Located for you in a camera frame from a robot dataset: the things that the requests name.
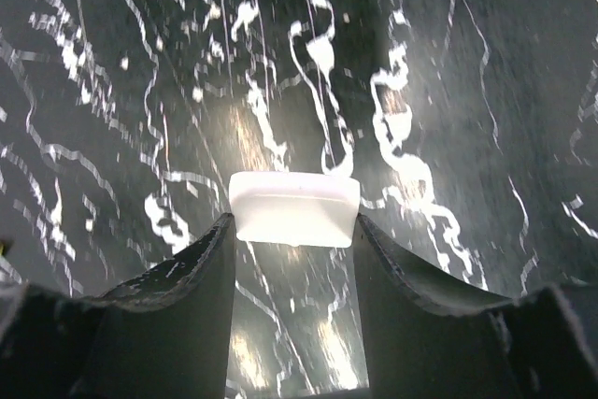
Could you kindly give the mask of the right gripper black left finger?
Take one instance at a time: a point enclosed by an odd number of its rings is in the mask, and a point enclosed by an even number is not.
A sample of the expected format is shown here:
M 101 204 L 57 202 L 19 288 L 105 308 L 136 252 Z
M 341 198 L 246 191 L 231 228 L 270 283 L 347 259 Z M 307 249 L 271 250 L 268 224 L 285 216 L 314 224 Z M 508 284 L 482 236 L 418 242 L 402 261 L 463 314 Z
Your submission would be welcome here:
M 103 295 L 1 287 L 5 398 L 222 398 L 235 220 Z

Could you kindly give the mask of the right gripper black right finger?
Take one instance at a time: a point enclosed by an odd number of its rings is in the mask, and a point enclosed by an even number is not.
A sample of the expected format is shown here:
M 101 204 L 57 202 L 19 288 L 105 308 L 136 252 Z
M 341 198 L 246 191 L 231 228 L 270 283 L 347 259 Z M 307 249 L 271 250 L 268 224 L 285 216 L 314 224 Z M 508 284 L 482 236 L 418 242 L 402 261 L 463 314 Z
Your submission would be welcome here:
M 597 289 L 486 292 L 359 215 L 354 272 L 375 398 L 593 398 Z

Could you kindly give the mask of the white battery cover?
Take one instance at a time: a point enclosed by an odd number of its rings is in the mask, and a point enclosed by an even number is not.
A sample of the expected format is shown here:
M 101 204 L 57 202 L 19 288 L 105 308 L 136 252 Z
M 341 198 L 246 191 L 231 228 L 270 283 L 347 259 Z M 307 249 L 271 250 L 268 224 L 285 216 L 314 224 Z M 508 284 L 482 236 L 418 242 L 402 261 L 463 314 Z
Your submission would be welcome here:
M 361 203 L 354 178 L 303 172 L 231 175 L 229 202 L 241 241 L 293 247 L 351 246 Z

